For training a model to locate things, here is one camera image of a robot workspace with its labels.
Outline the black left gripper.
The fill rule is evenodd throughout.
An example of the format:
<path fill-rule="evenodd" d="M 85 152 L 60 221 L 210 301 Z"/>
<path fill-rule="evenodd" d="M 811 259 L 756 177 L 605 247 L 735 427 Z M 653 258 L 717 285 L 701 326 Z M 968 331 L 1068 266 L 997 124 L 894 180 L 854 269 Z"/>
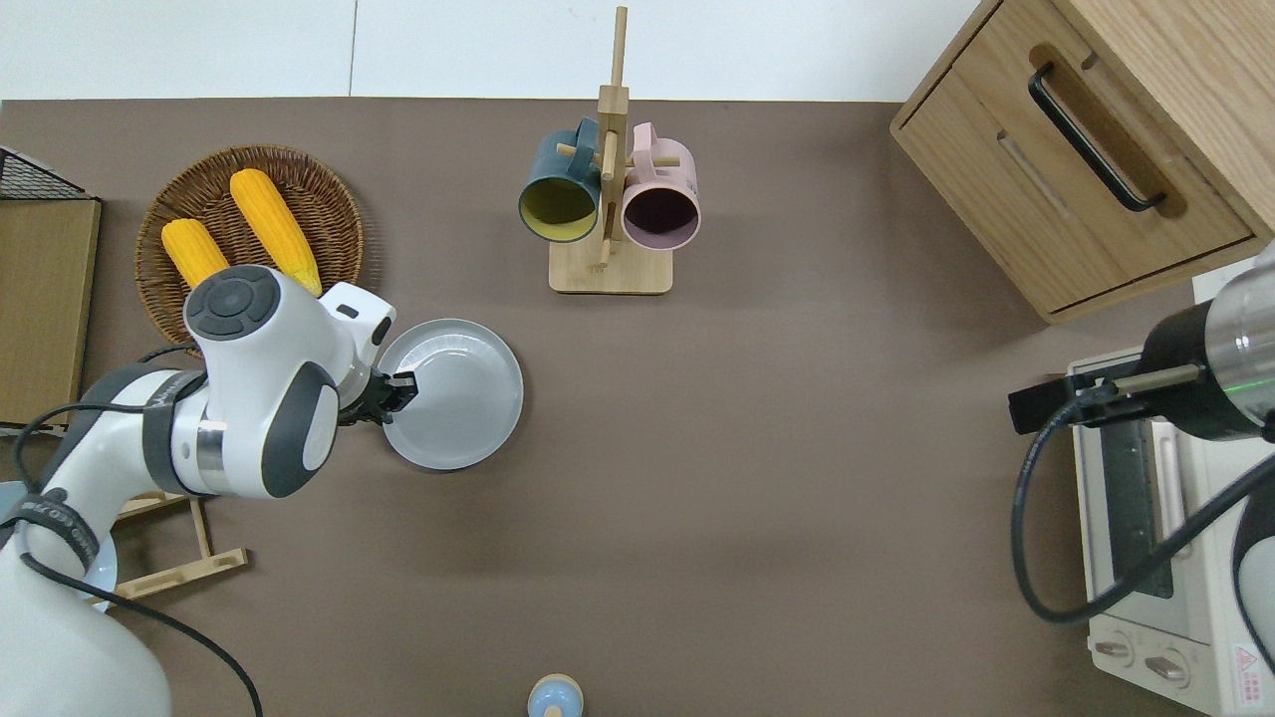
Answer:
<path fill-rule="evenodd" d="M 388 376 L 386 373 L 374 370 L 360 398 L 338 411 L 337 425 L 347 427 L 360 422 L 391 424 L 395 415 L 411 404 L 412 390 L 417 390 L 417 378 L 413 371 L 393 373 Z"/>

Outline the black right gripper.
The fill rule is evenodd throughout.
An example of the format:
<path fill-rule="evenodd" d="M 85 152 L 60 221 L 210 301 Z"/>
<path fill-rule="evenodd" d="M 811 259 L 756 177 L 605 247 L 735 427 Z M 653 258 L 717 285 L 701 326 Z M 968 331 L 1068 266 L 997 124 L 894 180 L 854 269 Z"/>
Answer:
<path fill-rule="evenodd" d="M 1042 384 L 1015 390 L 1015 393 L 1009 394 L 1009 415 L 1014 431 L 1017 435 L 1039 432 L 1046 426 L 1047 418 L 1065 407 L 1081 390 L 1103 384 L 1103 381 L 1128 378 L 1128 375 L 1125 370 L 1060 373 Z M 1139 418 L 1145 418 L 1144 401 L 1122 395 L 1122 398 L 1111 402 L 1082 407 L 1076 417 L 1068 418 L 1067 425 L 1104 427 L 1139 421 Z"/>

